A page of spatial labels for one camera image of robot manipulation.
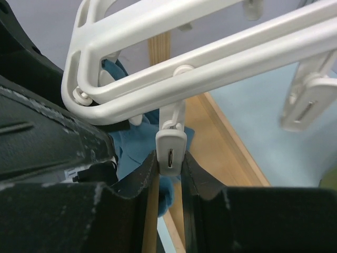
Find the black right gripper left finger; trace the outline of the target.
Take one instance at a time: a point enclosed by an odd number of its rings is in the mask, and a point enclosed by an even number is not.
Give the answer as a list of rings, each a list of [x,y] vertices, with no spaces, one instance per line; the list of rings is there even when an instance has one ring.
[[[151,153],[109,187],[1,185],[1,252],[156,252],[158,165]]]

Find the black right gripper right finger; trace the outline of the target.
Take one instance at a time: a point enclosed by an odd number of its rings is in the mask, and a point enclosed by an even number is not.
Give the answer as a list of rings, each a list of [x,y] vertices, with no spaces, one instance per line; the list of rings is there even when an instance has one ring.
[[[336,252],[336,191],[230,187],[190,153],[181,173],[187,252]]]

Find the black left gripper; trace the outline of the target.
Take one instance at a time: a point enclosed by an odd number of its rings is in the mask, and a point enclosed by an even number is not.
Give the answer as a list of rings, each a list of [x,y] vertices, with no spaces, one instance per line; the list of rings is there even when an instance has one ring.
[[[117,181],[110,130],[65,108],[62,70],[42,55],[1,1],[1,181],[43,182],[48,174],[83,168],[80,180]]]

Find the blue sock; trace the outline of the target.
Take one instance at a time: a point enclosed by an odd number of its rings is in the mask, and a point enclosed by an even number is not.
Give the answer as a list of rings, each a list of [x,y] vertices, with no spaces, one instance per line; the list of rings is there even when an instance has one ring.
[[[155,150],[155,135],[158,132],[159,110],[153,110],[143,115],[139,126],[131,125],[130,129],[111,132],[115,152],[118,157],[117,178],[125,178],[137,169],[147,156]],[[158,196],[158,216],[163,216],[174,202],[173,183],[178,177],[160,177]]]

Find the white plastic clip hanger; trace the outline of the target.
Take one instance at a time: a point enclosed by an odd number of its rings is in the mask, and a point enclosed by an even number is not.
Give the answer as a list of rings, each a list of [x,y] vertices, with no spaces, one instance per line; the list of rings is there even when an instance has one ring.
[[[160,173],[178,176],[186,149],[185,99],[279,67],[299,66],[280,123],[306,129],[335,99],[336,1],[318,1],[114,81],[102,60],[126,47],[233,5],[233,1],[139,1],[106,16],[112,1],[83,1],[62,79],[66,108],[94,125],[160,110]]]

